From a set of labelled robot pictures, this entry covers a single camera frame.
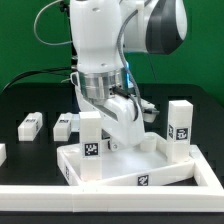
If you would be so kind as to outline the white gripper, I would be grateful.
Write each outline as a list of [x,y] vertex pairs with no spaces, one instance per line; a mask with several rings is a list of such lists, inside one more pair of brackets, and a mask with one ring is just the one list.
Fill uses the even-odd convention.
[[[125,147],[140,144],[144,139],[145,129],[139,106],[135,101],[115,95],[96,105],[85,98],[79,89],[75,90],[77,102],[82,112],[98,111],[102,118],[102,129]],[[118,143],[108,143],[110,150],[117,150]]]

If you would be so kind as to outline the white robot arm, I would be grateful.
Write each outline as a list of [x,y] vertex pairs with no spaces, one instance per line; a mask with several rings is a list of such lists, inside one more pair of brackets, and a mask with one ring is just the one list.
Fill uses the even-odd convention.
[[187,34],[183,0],[70,0],[70,24],[80,109],[100,113],[114,144],[140,144],[144,109],[139,93],[128,94],[134,79],[124,54],[175,51]]

